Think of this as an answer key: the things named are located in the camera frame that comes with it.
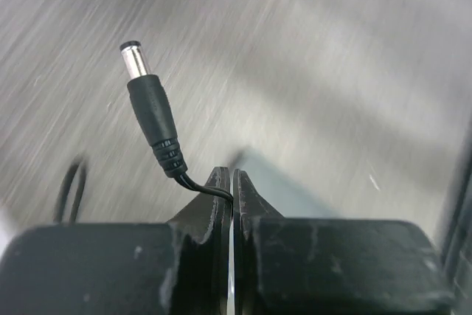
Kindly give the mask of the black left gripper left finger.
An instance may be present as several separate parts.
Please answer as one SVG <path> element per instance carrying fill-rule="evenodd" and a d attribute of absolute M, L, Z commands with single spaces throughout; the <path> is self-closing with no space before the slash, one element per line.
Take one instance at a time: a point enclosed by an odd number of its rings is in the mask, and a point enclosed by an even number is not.
<path fill-rule="evenodd" d="M 231 219 L 200 194 L 165 223 L 28 229 L 1 258 L 1 312 L 225 314 Z"/>

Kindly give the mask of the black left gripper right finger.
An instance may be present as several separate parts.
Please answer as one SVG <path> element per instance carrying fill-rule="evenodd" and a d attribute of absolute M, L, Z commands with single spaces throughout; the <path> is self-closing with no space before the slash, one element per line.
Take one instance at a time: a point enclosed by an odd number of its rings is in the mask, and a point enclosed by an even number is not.
<path fill-rule="evenodd" d="M 233 175 L 237 314 L 449 314 L 436 249 L 399 220 L 286 218 Z"/>

